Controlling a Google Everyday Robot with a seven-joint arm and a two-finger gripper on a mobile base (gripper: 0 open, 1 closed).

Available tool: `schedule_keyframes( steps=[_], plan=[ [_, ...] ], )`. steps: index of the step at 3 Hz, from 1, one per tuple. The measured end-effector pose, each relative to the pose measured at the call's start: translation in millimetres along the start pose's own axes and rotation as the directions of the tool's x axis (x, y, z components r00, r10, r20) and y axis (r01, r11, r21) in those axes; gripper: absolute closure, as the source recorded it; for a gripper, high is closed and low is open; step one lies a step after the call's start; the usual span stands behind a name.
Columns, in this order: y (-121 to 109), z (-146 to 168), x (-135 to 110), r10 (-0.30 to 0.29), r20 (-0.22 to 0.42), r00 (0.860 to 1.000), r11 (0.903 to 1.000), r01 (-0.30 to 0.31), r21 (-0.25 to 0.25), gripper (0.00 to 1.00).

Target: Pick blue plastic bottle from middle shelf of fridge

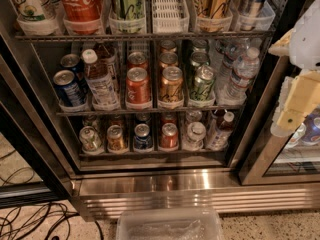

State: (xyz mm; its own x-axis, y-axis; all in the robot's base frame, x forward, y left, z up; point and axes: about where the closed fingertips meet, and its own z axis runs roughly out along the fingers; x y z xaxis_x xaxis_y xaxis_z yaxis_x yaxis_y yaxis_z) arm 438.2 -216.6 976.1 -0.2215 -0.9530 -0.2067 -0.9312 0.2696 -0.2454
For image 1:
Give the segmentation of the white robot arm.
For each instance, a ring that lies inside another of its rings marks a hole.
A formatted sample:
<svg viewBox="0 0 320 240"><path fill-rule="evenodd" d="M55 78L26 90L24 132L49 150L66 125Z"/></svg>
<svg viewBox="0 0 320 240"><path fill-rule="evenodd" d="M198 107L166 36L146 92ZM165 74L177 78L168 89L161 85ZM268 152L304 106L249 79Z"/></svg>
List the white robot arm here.
<svg viewBox="0 0 320 240"><path fill-rule="evenodd" d="M287 56L292 65L301 69L296 77L286 77L281 86L271 134L287 137L320 104L320 0L315 0L294 27L268 52Z"/></svg>

